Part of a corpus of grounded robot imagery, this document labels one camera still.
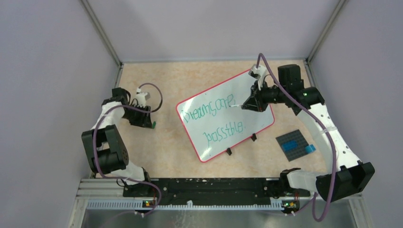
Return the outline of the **red-edged whiteboard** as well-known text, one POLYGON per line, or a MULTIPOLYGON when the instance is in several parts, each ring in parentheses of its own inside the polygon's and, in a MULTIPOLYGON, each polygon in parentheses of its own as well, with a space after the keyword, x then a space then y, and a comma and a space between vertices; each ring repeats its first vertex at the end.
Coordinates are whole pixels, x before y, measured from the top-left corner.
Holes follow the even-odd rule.
POLYGON ((176 112, 201 162, 211 160, 274 124, 271 106, 262 113, 230 107, 246 101, 254 82, 248 71, 243 71, 176 105, 176 112))

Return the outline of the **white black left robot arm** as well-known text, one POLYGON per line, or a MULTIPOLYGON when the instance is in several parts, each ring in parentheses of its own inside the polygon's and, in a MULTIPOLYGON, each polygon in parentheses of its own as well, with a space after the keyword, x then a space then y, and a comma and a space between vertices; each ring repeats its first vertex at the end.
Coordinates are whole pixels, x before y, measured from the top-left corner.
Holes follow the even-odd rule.
POLYGON ((131 125, 153 129, 155 124, 150 118, 152 110, 146 105, 150 97, 149 92, 143 92, 140 88, 134 97, 123 88, 112 89, 112 96, 102 102, 102 112, 96 124, 81 134, 91 171, 119 177, 124 185, 134 185, 134 190, 140 196, 152 192, 152 183, 146 170, 129 160, 117 125, 121 119, 126 119, 131 125))

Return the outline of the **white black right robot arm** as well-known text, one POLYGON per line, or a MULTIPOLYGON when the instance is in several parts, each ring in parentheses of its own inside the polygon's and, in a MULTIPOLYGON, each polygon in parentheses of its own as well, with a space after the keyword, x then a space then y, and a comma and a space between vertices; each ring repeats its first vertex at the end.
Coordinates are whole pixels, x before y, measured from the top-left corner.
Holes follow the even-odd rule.
POLYGON ((271 71, 264 66, 251 67, 249 75, 256 81, 241 108, 264 112, 269 104, 279 103, 291 108, 309 130, 328 171, 321 174, 300 168, 284 170, 280 174, 279 191, 291 196, 298 189, 304 189, 316 192, 330 202, 362 192, 373 177, 375 168, 371 162, 362 162, 349 148, 334 125, 319 90, 304 87, 300 67, 296 64, 278 67, 278 81, 272 87, 265 82, 270 74, 271 71))

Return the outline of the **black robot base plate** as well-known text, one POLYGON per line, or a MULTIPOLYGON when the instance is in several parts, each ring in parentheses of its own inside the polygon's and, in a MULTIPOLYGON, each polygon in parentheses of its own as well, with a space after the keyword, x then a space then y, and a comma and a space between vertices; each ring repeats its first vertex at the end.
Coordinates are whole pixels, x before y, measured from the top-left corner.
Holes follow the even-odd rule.
POLYGON ((309 197, 310 192, 286 188, 277 178, 159 178, 153 186, 124 185, 123 196, 150 197, 161 205, 268 205, 281 197, 309 197))

